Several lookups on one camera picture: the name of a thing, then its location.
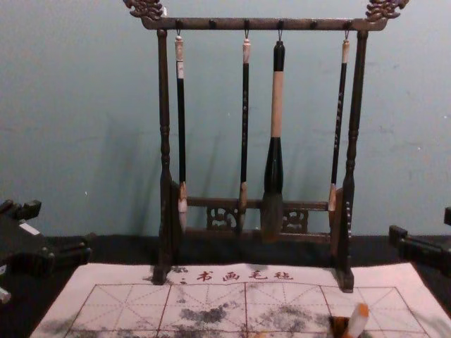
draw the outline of black cloth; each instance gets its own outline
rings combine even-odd
[[[437,242],[450,241],[450,237],[427,237]],[[63,243],[68,239],[52,239]],[[100,236],[91,244],[91,262],[109,264],[145,265],[157,260],[158,239],[154,237]],[[320,244],[190,240],[180,248],[178,264],[283,264],[303,266],[329,266],[328,246]],[[353,237],[352,265],[372,266],[401,263],[396,250],[389,246],[387,237]],[[451,313],[451,279],[437,270],[414,265],[426,286],[438,302]],[[9,275],[0,285],[12,293],[13,298],[0,306],[0,337],[29,337],[52,303],[58,297],[74,270],[59,271],[39,280],[25,275]]]

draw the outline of white label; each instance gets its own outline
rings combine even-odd
[[[177,78],[183,79],[185,76],[183,72],[183,62],[177,62]]]
[[[20,225],[20,227],[22,229],[24,229],[25,231],[28,231],[33,236],[36,236],[37,234],[39,234],[39,231],[37,231],[34,227],[32,227],[31,225],[28,225],[27,223],[22,223]]]

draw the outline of teal wall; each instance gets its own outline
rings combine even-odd
[[[362,17],[366,1],[164,0],[171,16]],[[353,232],[451,233],[451,2],[410,1],[370,34]],[[43,233],[156,234],[160,136],[156,35],[121,0],[3,1],[0,198],[40,199]],[[236,197],[243,32],[183,32],[188,192]],[[277,32],[251,32],[249,197],[263,193]],[[173,40],[168,35],[171,172],[178,177]],[[286,199],[327,200],[341,32],[284,32]],[[345,99],[347,128],[355,34]],[[339,182],[345,174],[343,131]],[[311,214],[326,230],[327,215]],[[259,224],[249,213],[247,226]],[[203,213],[190,213],[202,226]]]

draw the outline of carved dragon finial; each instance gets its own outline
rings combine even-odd
[[[370,23],[375,23],[382,18],[394,19],[401,15],[396,8],[403,9],[409,0],[369,0],[371,3],[367,6],[366,19]]]
[[[123,0],[128,8],[135,7],[130,14],[135,18],[149,18],[152,21],[160,20],[163,15],[163,5],[160,0]]]

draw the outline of calligraphy practice grid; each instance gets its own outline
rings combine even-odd
[[[451,332],[410,264],[353,269],[351,294],[340,291],[329,269],[247,264],[174,267],[161,286],[149,282],[149,267],[95,265],[90,271],[103,282],[87,290],[87,271],[80,270],[92,265],[79,268],[32,337],[329,338],[329,317],[349,317],[360,302],[370,308],[365,338]],[[74,279],[87,291],[83,298]]]

